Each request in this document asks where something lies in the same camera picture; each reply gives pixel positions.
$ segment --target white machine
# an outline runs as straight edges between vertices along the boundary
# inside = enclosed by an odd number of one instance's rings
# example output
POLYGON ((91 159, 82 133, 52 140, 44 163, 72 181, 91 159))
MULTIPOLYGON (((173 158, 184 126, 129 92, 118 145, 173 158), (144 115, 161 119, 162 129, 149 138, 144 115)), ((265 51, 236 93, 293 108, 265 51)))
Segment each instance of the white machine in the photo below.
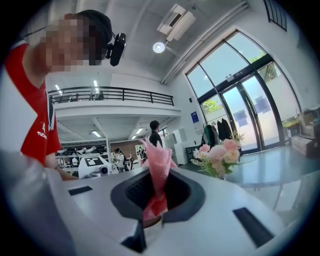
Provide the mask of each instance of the white machine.
POLYGON ((106 161, 105 159, 103 159, 99 155, 82 157, 78 167, 79 178, 82 179, 93 172, 100 172, 101 168, 107 168, 108 174, 113 172, 112 164, 106 161))
POLYGON ((177 3, 164 16, 157 30, 166 35, 166 41, 179 40, 196 21, 194 15, 177 3))
POLYGON ((0 160, 12 216, 52 255, 247 256, 285 229, 238 185, 173 168, 164 188, 169 211, 146 246, 142 213, 154 195, 147 168, 63 182, 57 171, 18 153, 0 151, 0 160))

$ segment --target white wall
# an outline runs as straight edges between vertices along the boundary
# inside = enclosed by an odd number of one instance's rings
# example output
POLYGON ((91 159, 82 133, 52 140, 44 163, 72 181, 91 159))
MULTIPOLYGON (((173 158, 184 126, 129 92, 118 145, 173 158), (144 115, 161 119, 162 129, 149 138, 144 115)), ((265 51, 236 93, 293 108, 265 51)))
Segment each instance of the white wall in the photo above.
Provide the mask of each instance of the white wall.
POLYGON ((169 133, 171 134, 174 130, 182 128, 185 130, 185 135, 189 142, 196 141, 196 144, 199 144, 202 133, 197 134, 195 132, 191 113, 197 112, 201 125, 204 123, 204 117, 191 85, 186 76, 180 73, 168 87, 170 88, 170 94, 174 97, 174 106, 181 109, 181 117, 168 123, 167 129, 169 133))
POLYGON ((159 94, 170 95, 170 90, 167 85, 163 85, 158 81, 128 74, 113 73, 110 86, 138 89, 159 94))
POLYGON ((268 22, 263 0, 249 0, 251 11, 233 24, 277 62, 291 83, 302 109, 320 103, 320 73, 316 55, 307 42, 298 46, 300 30, 287 14, 287 32, 268 22))
POLYGON ((133 100, 77 101, 54 104, 53 106, 57 118, 76 116, 81 118, 90 115, 162 116, 176 118, 181 114, 181 110, 177 106, 133 100))

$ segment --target window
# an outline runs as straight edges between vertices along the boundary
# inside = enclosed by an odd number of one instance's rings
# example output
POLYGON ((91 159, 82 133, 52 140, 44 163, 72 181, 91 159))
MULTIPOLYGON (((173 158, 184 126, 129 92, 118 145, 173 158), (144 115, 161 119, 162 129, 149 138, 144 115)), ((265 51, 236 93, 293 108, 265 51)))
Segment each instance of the window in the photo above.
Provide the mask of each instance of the window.
POLYGON ((287 31, 287 18, 285 11, 273 0, 263 0, 269 22, 277 24, 287 31))
POLYGON ((199 98, 208 91, 210 91, 214 86, 210 82, 206 73, 200 66, 197 66, 187 75, 196 96, 199 98))
POLYGON ((215 95, 211 99, 208 99, 205 102, 203 102, 201 104, 201 108, 207 125, 214 126, 214 123, 221 121, 221 119, 223 118, 228 122, 230 126, 226 110, 218 95, 215 95))
POLYGON ((253 63, 266 55, 266 52, 263 49, 241 33, 236 33, 228 39, 227 42, 241 53, 250 63, 253 63))
POLYGON ((300 107, 291 85, 274 62, 259 69, 258 73, 268 87, 282 121, 300 113, 300 107))
POLYGON ((200 64, 215 86, 248 65, 248 63, 226 43, 214 50, 200 64))

